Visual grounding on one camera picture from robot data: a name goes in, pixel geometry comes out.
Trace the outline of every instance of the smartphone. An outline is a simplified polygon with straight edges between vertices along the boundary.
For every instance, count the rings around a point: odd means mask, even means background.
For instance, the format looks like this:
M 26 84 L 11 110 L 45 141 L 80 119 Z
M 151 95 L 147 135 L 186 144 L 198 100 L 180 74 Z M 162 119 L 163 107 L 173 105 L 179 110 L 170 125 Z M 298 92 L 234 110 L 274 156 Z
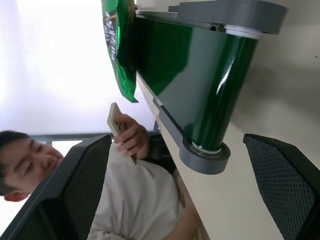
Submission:
M 112 134 L 114 137 L 122 134 L 127 130 L 126 126 L 121 122 L 116 122 L 115 118 L 118 116 L 123 115 L 118 107 L 118 104 L 116 102 L 111 103 L 108 120 L 107 123 L 112 131 Z M 135 165 L 137 164 L 137 156 L 127 156 L 127 158 L 133 162 Z

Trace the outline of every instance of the man's ear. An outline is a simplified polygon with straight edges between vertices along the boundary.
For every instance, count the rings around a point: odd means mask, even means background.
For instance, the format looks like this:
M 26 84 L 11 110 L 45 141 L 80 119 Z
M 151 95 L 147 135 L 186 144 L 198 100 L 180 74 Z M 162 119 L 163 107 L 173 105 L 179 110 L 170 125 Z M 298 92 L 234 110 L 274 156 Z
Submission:
M 29 193 L 26 192 L 15 192 L 15 193 L 9 193 L 8 195 L 4 196 L 4 200 L 8 202 L 20 202 L 22 200 L 25 200 L 27 197 L 29 197 Z

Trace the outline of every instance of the person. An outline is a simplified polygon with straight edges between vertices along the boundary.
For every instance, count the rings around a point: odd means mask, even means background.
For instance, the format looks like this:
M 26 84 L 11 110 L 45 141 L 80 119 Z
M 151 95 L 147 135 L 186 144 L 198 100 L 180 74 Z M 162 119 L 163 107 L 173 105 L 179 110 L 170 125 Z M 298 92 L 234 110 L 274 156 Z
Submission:
M 146 160 L 147 130 L 128 115 L 115 121 L 127 130 L 110 147 L 88 240 L 191 240 L 201 220 L 188 191 L 183 193 L 183 208 L 173 176 Z M 136 165 L 127 158 L 135 155 Z M 0 132 L 0 195 L 6 201 L 22 201 L 63 159 L 51 145 L 25 133 Z

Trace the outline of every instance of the snack bag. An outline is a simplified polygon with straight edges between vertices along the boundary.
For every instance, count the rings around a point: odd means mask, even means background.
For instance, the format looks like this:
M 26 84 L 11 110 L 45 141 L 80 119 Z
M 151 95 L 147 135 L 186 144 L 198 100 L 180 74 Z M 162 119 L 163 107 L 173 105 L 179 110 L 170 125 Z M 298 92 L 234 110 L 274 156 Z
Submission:
M 136 90 L 134 0 L 101 0 L 106 45 L 121 94 L 132 103 Z

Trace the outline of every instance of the white cylinder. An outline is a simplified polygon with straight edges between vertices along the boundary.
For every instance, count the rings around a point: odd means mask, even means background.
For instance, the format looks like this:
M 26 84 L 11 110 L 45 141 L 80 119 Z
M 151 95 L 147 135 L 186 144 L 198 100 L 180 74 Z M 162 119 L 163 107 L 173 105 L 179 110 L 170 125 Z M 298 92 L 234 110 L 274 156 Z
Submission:
M 242 26 L 225 25 L 224 28 L 227 34 L 245 37 L 249 39 L 258 40 L 263 33 L 262 31 Z

